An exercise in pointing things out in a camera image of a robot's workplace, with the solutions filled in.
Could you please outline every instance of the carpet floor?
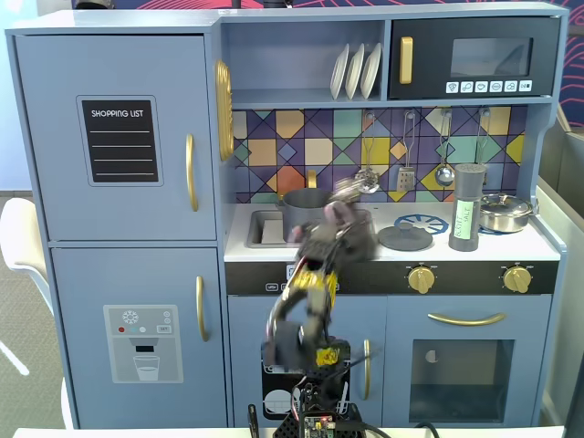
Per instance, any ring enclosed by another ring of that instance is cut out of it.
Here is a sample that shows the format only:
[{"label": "carpet floor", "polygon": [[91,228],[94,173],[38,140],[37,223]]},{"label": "carpet floor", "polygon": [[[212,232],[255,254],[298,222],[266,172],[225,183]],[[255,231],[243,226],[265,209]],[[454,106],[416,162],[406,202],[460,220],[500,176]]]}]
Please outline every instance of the carpet floor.
[{"label": "carpet floor", "polygon": [[[7,200],[0,197],[0,213]],[[63,429],[62,379],[55,322],[45,301],[28,275],[9,270],[0,257],[0,438],[19,427]]]}]

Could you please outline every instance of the oven window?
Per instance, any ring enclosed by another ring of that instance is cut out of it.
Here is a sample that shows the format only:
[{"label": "oven window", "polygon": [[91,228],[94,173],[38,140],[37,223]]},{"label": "oven window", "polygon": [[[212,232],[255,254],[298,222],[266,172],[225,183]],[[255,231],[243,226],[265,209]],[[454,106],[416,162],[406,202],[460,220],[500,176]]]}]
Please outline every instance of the oven window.
[{"label": "oven window", "polygon": [[503,422],[513,340],[417,339],[410,422]]}]

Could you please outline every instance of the black pen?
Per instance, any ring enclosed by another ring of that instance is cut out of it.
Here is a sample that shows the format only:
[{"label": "black pen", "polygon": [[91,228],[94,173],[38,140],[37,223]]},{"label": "black pen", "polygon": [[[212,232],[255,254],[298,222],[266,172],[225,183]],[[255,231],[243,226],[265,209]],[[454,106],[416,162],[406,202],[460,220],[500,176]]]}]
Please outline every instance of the black pen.
[{"label": "black pen", "polygon": [[249,422],[249,432],[252,434],[252,438],[259,438],[259,426],[257,425],[257,413],[254,404],[247,406],[247,422]]}]

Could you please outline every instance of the cup icon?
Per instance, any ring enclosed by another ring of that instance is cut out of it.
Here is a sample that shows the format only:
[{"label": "cup icon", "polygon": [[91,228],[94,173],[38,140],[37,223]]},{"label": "cup icon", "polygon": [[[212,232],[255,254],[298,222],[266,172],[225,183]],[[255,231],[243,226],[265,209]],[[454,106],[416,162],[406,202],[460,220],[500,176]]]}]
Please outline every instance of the cup icon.
[{"label": "cup icon", "polygon": [[140,381],[157,381],[161,358],[158,356],[134,356],[134,365]]}]

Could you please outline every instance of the colorful tile backsplash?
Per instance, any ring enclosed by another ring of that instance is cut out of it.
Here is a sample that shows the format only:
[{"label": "colorful tile backsplash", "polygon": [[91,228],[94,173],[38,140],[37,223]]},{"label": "colorful tile backsplash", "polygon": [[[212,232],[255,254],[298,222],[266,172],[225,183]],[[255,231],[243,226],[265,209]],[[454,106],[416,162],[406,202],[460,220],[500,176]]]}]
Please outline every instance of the colorful tile backsplash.
[{"label": "colorful tile backsplash", "polygon": [[[367,163],[380,175],[380,189],[361,196],[363,202],[452,201],[454,186],[445,190],[434,179],[440,163],[443,117],[439,108],[415,109],[415,125],[405,128],[412,142],[410,164],[415,190],[397,192],[397,175],[405,165],[404,112],[409,109],[293,109],[235,111],[234,136],[237,201],[274,203],[279,194],[305,187],[308,170],[317,172],[318,187],[332,190],[339,179],[353,176]],[[485,192],[516,190],[527,107],[492,107],[490,122],[479,129],[478,107],[454,107],[449,164],[475,162],[477,132],[487,166]],[[446,141],[446,128],[442,141]]]}]

